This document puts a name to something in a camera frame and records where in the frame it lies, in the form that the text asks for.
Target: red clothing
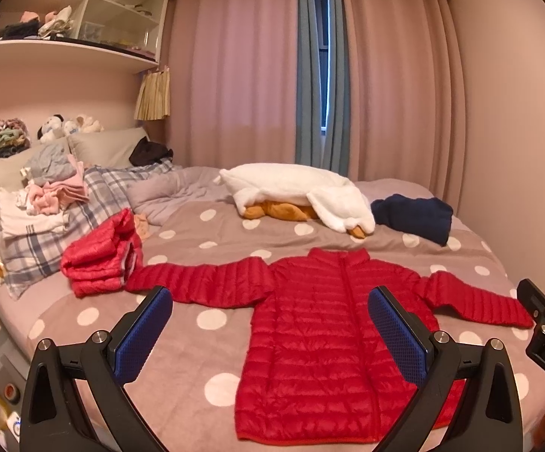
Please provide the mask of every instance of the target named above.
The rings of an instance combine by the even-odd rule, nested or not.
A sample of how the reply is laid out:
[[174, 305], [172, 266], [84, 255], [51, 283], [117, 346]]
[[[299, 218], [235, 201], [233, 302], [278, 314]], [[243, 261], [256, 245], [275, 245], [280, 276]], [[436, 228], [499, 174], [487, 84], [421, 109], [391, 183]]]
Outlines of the red clothing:
[[[367, 310], [372, 288], [385, 285], [431, 331], [432, 309], [461, 317], [530, 327], [511, 298], [471, 287], [448, 272], [421, 277], [371, 260], [367, 251], [260, 258], [221, 266], [170, 263], [137, 269], [130, 291], [168, 287], [175, 301], [234, 308], [255, 303], [249, 351], [235, 401], [240, 439], [263, 444], [377, 442], [409, 402], [406, 383]], [[453, 386], [436, 426], [449, 423], [463, 381]]]
[[77, 297], [120, 290], [135, 267], [142, 265], [140, 237], [130, 209], [112, 215], [97, 229], [63, 252], [61, 271]]

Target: blue curtain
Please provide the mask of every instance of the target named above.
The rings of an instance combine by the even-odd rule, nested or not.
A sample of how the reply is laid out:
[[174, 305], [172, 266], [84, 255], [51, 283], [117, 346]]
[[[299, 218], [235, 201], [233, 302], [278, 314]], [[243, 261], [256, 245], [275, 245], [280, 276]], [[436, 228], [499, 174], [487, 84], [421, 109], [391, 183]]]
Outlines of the blue curtain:
[[314, 0], [298, 0], [298, 101], [295, 163], [321, 166], [321, 69]]
[[329, 0], [329, 103], [321, 167], [348, 176], [350, 66], [343, 0]]

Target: pink curtain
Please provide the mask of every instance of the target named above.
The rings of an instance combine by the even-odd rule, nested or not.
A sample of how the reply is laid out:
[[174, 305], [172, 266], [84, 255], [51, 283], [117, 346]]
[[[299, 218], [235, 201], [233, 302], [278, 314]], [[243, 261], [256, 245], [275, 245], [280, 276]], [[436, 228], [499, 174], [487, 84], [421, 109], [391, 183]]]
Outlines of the pink curtain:
[[184, 166], [295, 159], [297, 0], [175, 0], [166, 142]]
[[350, 178], [399, 178], [458, 207], [465, 112], [446, 0], [344, 0]]

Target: pink wall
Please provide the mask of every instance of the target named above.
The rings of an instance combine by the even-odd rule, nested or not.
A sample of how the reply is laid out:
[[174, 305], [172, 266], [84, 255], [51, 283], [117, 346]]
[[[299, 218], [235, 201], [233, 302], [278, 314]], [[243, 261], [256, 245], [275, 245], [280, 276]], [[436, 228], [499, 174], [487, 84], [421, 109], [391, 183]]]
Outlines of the pink wall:
[[545, 291], [545, 4], [452, 0], [466, 90], [459, 215]]
[[133, 127], [134, 104], [140, 78], [125, 72], [66, 66], [44, 69], [20, 65], [0, 69], [0, 119], [19, 117], [35, 140], [47, 117], [70, 118], [84, 113], [99, 119], [106, 129]]

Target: window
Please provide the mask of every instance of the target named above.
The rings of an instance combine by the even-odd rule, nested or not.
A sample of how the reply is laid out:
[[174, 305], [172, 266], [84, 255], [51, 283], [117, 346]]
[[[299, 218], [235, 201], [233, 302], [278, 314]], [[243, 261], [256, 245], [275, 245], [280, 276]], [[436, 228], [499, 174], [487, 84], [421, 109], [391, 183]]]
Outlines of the window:
[[325, 135], [329, 103], [329, 0], [314, 0], [314, 11], [321, 63], [321, 131]]

